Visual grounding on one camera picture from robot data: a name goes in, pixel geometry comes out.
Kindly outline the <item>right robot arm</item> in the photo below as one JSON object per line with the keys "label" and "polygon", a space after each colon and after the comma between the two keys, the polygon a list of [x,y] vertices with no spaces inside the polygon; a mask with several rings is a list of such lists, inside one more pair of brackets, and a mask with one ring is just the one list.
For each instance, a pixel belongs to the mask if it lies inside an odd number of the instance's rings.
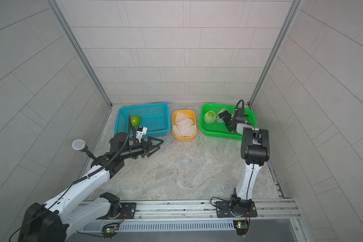
{"label": "right robot arm", "polygon": [[255,128],[245,114],[245,102],[241,99],[234,113],[221,111],[218,116],[229,132],[241,135],[241,159],[244,170],[229,200],[218,199],[214,206],[217,217],[257,217],[253,190],[259,171],[270,157],[269,132]]}

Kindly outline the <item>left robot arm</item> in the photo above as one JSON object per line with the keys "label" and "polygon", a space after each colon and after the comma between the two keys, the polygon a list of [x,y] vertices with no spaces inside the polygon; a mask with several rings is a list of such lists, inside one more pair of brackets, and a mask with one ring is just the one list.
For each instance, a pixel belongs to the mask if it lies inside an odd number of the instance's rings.
{"label": "left robot arm", "polygon": [[18,241],[64,242],[82,227],[103,217],[118,219],[118,222],[105,225],[101,230],[102,237],[111,239],[116,235],[127,216],[135,213],[134,210],[125,211],[118,196],[105,192],[82,208],[78,205],[116,175],[125,165],[125,159],[150,157],[160,149],[163,140],[150,136],[144,139],[145,134],[145,127],[134,128],[129,122],[127,132],[115,134],[110,139],[110,151],[99,157],[88,150],[85,141],[75,140],[73,149],[93,159],[91,170],[54,198],[31,205],[25,212],[22,226],[15,231],[19,235]]}

